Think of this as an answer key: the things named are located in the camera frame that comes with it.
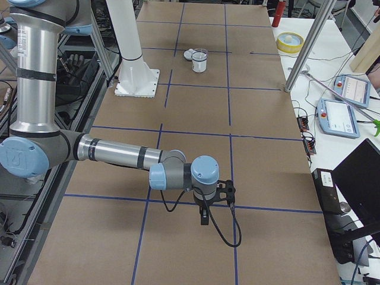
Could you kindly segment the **orange connector board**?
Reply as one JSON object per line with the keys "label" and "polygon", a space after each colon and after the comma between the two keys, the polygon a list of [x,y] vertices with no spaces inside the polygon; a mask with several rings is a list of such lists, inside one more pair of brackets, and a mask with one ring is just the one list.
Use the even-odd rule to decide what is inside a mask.
{"label": "orange connector board", "polygon": [[305,152],[307,155],[315,155],[316,154],[316,149],[315,149],[315,141],[314,140],[308,140],[304,139],[303,140],[303,145],[305,148]]}
{"label": "orange connector board", "polygon": [[305,132],[309,130],[308,117],[307,116],[299,116],[296,118],[297,124],[299,126],[300,132]]}

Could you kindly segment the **teach pendant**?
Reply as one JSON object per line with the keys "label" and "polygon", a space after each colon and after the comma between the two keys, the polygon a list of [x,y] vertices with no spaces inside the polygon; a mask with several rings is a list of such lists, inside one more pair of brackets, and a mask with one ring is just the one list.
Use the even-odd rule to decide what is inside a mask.
{"label": "teach pendant", "polygon": [[334,81],[334,91],[361,108],[369,106],[371,91],[367,80],[342,74]]}
{"label": "teach pendant", "polygon": [[320,99],[317,118],[323,133],[345,138],[359,138],[360,131],[354,110],[338,100]]}

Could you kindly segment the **red bottle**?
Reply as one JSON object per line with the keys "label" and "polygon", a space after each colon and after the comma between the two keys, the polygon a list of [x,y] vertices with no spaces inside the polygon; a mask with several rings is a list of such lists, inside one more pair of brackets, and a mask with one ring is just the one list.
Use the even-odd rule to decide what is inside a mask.
{"label": "red bottle", "polygon": [[271,25],[272,27],[278,27],[285,7],[286,7],[286,1],[285,0],[279,0],[277,7],[275,9],[274,18],[273,18],[273,22]]}

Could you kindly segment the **far teach pendant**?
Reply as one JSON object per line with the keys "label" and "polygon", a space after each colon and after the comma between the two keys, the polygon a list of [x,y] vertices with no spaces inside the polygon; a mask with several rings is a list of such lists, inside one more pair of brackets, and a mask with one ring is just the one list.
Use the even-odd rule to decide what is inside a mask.
{"label": "far teach pendant", "polygon": [[371,91],[367,80],[342,74],[334,81],[334,91],[361,108],[369,106]]}

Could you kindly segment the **white cup lid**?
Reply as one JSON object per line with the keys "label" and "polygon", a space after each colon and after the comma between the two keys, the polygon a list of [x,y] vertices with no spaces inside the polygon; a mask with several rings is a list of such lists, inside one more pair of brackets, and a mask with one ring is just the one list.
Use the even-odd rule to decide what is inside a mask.
{"label": "white cup lid", "polygon": [[192,54],[194,53],[194,50],[193,49],[188,49],[186,51],[184,51],[183,53],[183,57],[187,60],[187,61],[192,61]]}

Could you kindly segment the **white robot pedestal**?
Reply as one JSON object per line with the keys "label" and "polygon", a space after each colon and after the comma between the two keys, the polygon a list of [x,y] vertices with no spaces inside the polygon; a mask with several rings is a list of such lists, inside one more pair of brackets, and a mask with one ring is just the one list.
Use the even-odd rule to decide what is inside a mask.
{"label": "white robot pedestal", "polygon": [[106,3],[122,58],[115,94],[153,98],[160,71],[145,63],[132,1]]}

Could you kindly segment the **clear plastic funnel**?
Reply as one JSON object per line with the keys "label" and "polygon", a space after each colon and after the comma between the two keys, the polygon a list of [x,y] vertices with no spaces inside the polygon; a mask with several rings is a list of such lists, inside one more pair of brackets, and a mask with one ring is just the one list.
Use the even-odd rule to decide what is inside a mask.
{"label": "clear plastic funnel", "polygon": [[191,58],[193,61],[202,62],[206,61],[208,56],[208,51],[205,49],[194,49]]}

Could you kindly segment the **yellow tape roll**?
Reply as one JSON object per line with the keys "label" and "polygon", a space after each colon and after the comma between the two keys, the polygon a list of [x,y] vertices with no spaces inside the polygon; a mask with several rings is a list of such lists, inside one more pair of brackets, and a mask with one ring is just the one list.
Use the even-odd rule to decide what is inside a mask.
{"label": "yellow tape roll", "polygon": [[304,38],[294,32],[284,32],[277,36],[277,49],[284,53],[298,53],[304,44]]}

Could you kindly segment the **white cup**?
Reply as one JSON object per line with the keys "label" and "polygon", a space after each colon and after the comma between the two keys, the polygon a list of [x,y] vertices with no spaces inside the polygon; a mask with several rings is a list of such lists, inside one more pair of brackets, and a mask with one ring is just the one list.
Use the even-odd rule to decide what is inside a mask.
{"label": "white cup", "polygon": [[192,70],[196,73],[202,73],[207,68],[207,59],[197,60],[195,58],[192,59]]}

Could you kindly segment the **aluminium frame post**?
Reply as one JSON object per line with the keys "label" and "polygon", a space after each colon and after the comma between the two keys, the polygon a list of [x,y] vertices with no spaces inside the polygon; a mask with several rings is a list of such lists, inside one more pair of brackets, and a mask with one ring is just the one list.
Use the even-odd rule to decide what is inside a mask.
{"label": "aluminium frame post", "polygon": [[321,5],[319,12],[317,13],[316,18],[314,19],[313,24],[311,26],[311,29],[306,37],[304,45],[299,52],[299,56],[297,57],[296,62],[294,63],[293,68],[290,71],[290,74],[284,86],[284,91],[286,93],[291,92],[293,86],[295,85],[302,71],[302,68],[306,64],[308,56],[311,53],[311,50],[320,32],[323,29],[325,22],[331,14],[331,11],[333,10],[336,2],[337,0],[327,0],[324,1],[324,3]]}

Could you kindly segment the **black computer box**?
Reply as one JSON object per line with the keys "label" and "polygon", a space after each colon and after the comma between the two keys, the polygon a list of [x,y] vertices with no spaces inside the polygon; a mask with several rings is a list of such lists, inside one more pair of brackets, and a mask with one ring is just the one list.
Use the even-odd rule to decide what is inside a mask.
{"label": "black computer box", "polygon": [[322,211],[327,214],[341,214],[340,202],[337,195],[336,184],[333,181],[332,171],[317,168],[312,172],[312,177]]}

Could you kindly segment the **wooden board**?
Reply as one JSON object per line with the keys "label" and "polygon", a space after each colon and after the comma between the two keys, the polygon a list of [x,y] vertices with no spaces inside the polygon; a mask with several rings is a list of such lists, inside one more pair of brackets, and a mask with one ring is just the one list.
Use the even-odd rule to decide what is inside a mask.
{"label": "wooden board", "polygon": [[350,64],[355,73],[365,73],[379,57],[379,23]]}

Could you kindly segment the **orange connector board near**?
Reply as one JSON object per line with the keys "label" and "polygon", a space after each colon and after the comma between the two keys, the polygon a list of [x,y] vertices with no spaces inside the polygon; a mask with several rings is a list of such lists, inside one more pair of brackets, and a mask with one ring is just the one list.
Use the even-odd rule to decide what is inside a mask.
{"label": "orange connector board near", "polygon": [[305,148],[305,152],[307,155],[315,155],[316,154],[316,149],[315,149],[315,141],[314,140],[308,140],[304,139],[303,140],[303,145]]}

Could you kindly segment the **near teach pendant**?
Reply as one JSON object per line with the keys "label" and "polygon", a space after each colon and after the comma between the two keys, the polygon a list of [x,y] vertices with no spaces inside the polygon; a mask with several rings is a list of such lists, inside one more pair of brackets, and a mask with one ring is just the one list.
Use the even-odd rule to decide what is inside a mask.
{"label": "near teach pendant", "polygon": [[320,99],[317,118],[323,133],[345,138],[359,138],[360,131],[354,110],[338,100]]}

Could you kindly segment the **metal reacher grabber tool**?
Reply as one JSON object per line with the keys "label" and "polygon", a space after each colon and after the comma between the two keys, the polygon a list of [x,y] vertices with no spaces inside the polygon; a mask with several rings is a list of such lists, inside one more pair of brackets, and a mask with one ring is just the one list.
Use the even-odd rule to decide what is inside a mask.
{"label": "metal reacher grabber tool", "polygon": [[[370,125],[372,125],[373,128],[374,128],[374,131],[375,131],[374,136],[375,137],[379,137],[379,120],[375,119],[373,116],[371,116],[370,114],[368,114],[365,111],[365,108],[361,108],[361,107],[355,105],[354,103],[352,103],[351,101],[349,101],[349,100],[341,97],[338,93],[336,93],[334,91],[334,86],[330,87],[330,86],[328,86],[326,84],[326,82],[318,80],[313,75],[311,75],[311,73],[309,72],[308,69],[301,71],[300,74],[303,75],[303,76],[305,76],[306,79],[308,79],[311,84],[312,83],[316,83],[317,85],[319,85],[320,87],[322,87],[327,93],[330,93],[330,96],[331,96],[330,100],[342,101],[342,102],[346,103],[347,105],[351,106],[353,108],[353,110],[354,110],[355,117],[356,117],[357,113],[360,114],[360,115],[362,115],[363,117],[365,117],[367,119],[367,123],[369,123]],[[318,122],[317,109],[316,109],[318,101],[320,99],[329,99],[329,98],[324,97],[324,95],[320,95],[320,97],[318,98],[318,100],[317,100],[316,103],[311,103],[308,100],[308,95],[309,94],[310,94],[310,91],[307,90],[306,93],[305,93],[305,102],[315,109],[314,114],[315,114],[317,122]]]}

